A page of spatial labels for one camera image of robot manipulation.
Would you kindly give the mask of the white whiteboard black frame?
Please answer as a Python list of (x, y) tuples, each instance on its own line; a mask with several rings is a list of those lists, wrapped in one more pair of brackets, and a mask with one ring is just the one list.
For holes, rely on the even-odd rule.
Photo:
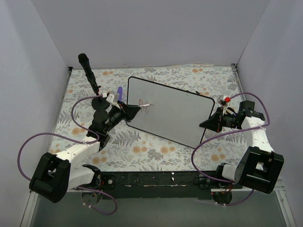
[(144, 107), (128, 126), (195, 148), (205, 133), (199, 124), (211, 116), (215, 101), (194, 92), (130, 77), (127, 104), (152, 104)]

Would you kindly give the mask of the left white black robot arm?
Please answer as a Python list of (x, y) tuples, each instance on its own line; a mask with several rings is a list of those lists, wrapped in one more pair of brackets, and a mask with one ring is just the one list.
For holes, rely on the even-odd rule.
[(122, 120), (130, 122), (141, 107), (118, 102), (109, 112), (95, 111), (87, 136), (80, 144), (57, 154), (45, 153), (40, 158), (30, 181), (30, 190), (53, 203), (60, 201), (70, 189), (101, 186), (101, 171), (90, 164), (79, 165), (87, 157), (101, 151), (109, 142), (110, 132)]

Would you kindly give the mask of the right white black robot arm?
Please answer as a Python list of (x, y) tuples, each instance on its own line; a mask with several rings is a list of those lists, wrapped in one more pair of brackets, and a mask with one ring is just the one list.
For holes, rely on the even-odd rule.
[(227, 187), (231, 181), (270, 194), (278, 180), (284, 164), (284, 157), (270, 146), (265, 128), (265, 117), (254, 110), (255, 103), (242, 101), (236, 114), (224, 113), (225, 107), (218, 107), (200, 127), (221, 132), (223, 127), (244, 130), (247, 150), (240, 162), (233, 166), (221, 163), (214, 176), (215, 184)]

